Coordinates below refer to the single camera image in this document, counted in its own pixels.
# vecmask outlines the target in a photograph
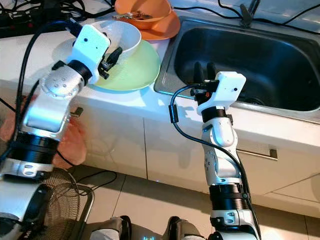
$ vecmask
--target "white bowl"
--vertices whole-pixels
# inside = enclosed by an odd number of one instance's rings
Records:
[[[122,48],[117,64],[122,64],[137,50],[141,42],[141,33],[130,23],[115,20],[98,21],[92,24],[102,33],[106,33],[111,45],[106,51],[105,59],[118,47]]]

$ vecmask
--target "faucet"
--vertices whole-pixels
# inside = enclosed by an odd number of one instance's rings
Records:
[[[244,28],[250,27],[259,4],[260,4],[260,0],[252,0],[250,3],[249,9],[247,9],[244,4],[240,5],[240,10],[242,13],[242,20],[240,22],[240,25],[242,27]]]

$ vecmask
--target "green plate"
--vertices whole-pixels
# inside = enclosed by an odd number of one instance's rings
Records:
[[[143,89],[152,84],[160,71],[160,59],[150,43],[141,40],[138,49],[124,63],[108,71],[107,79],[100,77],[96,86],[114,91]]]

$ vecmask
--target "tile floor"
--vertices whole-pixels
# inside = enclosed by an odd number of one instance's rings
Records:
[[[78,166],[73,175],[79,179],[99,171],[101,169]],[[112,178],[113,174],[106,172],[82,183],[92,186]],[[257,205],[255,210],[263,240],[320,240],[318,218]],[[89,239],[94,223],[121,215],[128,215],[132,220],[133,240],[142,240],[143,236],[160,240],[171,216],[189,220],[203,236],[208,236],[213,231],[210,211],[209,196],[204,193],[118,174],[116,181],[95,191],[95,203],[82,239]]]

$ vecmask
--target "orange bowl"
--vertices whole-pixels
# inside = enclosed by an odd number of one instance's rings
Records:
[[[124,19],[138,29],[150,29],[154,24],[171,13],[171,6],[167,0],[116,0],[114,5],[118,14],[141,11],[152,16],[150,19]]]

